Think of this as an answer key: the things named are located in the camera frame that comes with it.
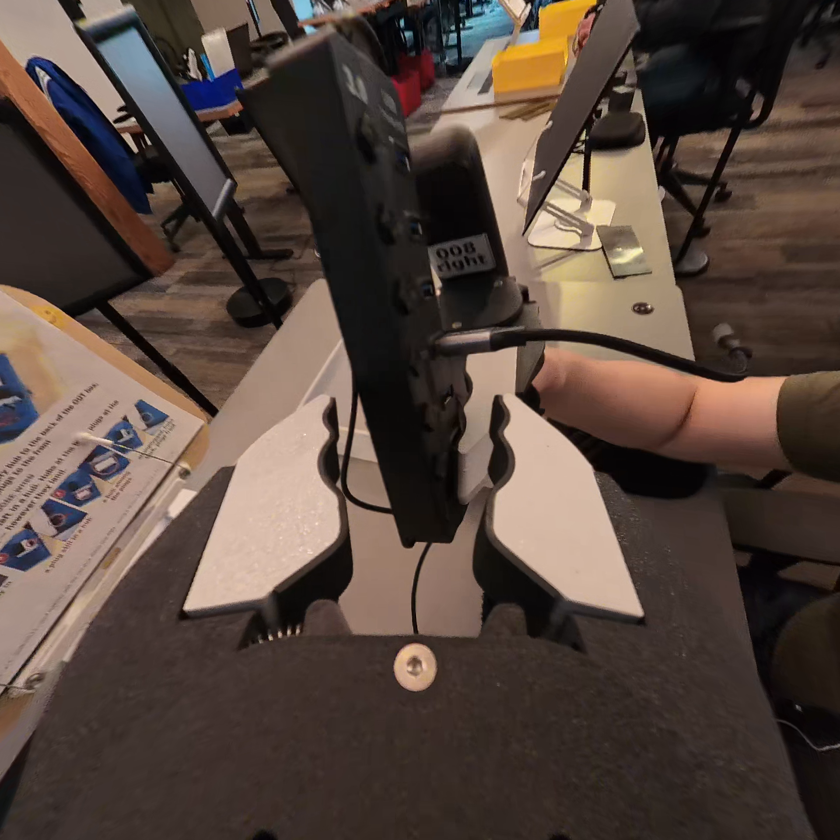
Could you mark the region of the black quilted cushion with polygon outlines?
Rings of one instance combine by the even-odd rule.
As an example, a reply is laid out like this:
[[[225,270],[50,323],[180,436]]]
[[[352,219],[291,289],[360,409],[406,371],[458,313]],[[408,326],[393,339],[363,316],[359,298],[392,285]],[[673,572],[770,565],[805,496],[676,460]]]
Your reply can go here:
[[[564,426],[563,434],[596,473],[612,478],[627,495],[687,499],[706,485],[711,474],[708,465],[610,444],[574,427]]]

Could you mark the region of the blue jacket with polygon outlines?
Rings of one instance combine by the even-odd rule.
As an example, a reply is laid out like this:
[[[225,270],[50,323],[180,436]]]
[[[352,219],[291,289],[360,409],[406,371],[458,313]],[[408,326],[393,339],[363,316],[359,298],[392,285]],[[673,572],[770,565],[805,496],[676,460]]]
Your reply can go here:
[[[150,215],[153,186],[138,172],[134,152],[96,102],[48,59],[31,57],[25,69],[133,210]]]

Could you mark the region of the black office chair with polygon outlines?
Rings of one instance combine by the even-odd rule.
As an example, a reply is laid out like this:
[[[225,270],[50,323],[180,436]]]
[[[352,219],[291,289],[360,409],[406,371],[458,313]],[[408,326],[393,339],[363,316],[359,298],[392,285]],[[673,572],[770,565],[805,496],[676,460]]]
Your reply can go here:
[[[760,126],[770,114],[790,54],[792,40],[802,22],[802,12],[802,2],[786,2],[780,20],[767,38],[766,46],[749,79],[747,104],[751,110],[747,114],[726,128],[656,142],[660,145],[658,183],[690,215],[685,237],[682,243],[673,249],[671,256],[677,278],[697,277],[708,269],[709,258],[696,244],[696,241],[708,232],[705,213],[712,201],[727,201],[732,194],[723,180],[729,158],[740,135],[746,130]],[[676,151],[681,140],[720,131],[728,131],[728,137],[710,176],[678,168]]]

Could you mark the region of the black USB cable grey plugs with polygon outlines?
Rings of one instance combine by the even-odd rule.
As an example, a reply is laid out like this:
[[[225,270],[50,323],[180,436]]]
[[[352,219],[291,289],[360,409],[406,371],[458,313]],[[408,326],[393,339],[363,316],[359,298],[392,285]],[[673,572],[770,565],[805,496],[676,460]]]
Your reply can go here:
[[[737,383],[748,377],[746,370],[735,372],[710,369],[693,360],[687,360],[641,343],[603,333],[580,330],[506,327],[447,332],[431,339],[429,348],[435,355],[451,358],[518,349],[536,342],[572,343],[612,350],[629,355],[636,360],[657,364],[668,370],[694,375],[711,382]]]

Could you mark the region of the person's right forearm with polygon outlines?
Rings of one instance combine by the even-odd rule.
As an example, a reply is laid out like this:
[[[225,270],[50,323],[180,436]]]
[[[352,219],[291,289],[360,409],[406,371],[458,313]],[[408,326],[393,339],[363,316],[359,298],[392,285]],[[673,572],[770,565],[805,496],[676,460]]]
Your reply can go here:
[[[548,418],[607,443],[691,463],[791,470],[777,429],[783,383],[723,383],[564,350],[547,350],[533,380]]]

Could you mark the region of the grey table plate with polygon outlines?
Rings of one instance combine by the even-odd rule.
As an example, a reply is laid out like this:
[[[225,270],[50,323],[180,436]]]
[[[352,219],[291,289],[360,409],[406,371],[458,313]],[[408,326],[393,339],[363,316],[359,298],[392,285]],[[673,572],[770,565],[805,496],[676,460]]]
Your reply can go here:
[[[613,279],[624,280],[653,273],[632,226],[598,225],[595,232]]]

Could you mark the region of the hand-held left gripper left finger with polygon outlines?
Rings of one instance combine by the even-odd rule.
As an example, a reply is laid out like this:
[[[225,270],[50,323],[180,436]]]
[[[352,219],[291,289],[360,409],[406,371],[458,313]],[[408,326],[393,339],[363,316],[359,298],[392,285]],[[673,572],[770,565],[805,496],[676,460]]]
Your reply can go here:
[[[183,603],[185,617],[250,615],[269,637],[350,637],[353,576],[335,399],[320,395],[238,458]]]

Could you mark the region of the black display panel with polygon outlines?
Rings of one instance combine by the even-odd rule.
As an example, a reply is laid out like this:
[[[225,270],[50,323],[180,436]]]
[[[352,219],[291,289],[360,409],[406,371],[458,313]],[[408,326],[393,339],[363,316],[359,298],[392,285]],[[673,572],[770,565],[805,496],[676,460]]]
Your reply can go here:
[[[215,405],[112,300],[153,277],[24,114],[1,105],[1,281],[72,318],[99,312],[206,415]]]

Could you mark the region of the yellow plastic bin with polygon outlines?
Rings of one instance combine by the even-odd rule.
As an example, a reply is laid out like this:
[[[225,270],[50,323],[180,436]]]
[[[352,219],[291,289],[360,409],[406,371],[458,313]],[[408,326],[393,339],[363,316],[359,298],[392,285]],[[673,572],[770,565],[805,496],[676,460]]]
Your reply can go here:
[[[496,102],[546,98],[561,90],[570,60],[572,43],[579,24],[595,2],[568,1],[540,4],[537,27],[522,35],[520,18],[532,7],[520,4],[514,32],[507,46],[490,64],[493,96]]]

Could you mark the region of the instruction poster board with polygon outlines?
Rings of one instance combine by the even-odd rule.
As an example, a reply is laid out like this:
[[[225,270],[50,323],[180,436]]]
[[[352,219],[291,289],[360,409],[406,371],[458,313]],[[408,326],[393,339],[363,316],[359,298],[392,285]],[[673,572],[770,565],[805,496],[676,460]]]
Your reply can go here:
[[[2,293],[1,676],[27,662],[204,430]]]

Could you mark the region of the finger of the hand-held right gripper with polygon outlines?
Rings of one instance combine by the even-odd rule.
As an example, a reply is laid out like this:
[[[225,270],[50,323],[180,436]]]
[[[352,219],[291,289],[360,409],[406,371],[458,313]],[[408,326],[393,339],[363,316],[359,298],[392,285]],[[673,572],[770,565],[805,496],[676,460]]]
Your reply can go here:
[[[457,500],[464,507],[483,489],[502,484],[511,475],[509,398],[510,394],[485,395],[467,404],[465,432],[456,453]]]

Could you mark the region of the grey laptop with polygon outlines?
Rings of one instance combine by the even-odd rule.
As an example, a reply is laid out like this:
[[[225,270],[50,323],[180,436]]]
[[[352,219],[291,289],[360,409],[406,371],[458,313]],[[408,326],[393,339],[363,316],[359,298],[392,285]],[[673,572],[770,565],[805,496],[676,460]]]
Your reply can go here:
[[[536,142],[524,234],[530,230],[548,199],[595,107],[622,65],[637,30],[633,2],[603,4]]]

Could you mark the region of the silver laptop stand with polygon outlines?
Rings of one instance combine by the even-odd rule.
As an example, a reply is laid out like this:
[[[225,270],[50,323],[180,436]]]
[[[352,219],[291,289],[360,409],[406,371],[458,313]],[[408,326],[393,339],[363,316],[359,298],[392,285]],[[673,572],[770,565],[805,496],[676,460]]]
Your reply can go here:
[[[560,178],[525,231],[534,248],[595,251],[602,248],[598,229],[613,223],[616,204],[593,198]]]

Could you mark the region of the black USB hub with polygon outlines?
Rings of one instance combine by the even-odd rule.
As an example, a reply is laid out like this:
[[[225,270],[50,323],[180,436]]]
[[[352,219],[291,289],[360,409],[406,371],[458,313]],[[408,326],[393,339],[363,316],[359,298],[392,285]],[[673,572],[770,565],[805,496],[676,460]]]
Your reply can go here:
[[[400,540],[450,543],[471,383],[433,349],[444,325],[392,81],[327,26],[238,95],[308,212]]]

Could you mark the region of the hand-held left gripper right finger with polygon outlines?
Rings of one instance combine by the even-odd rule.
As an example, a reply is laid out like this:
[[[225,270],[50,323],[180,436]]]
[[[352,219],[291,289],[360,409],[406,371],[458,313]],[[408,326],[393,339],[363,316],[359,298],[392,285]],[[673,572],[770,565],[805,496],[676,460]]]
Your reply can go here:
[[[532,638],[579,644],[576,619],[643,626],[645,613],[595,472],[517,396],[490,414],[490,489],[473,552],[487,624],[517,610]]]

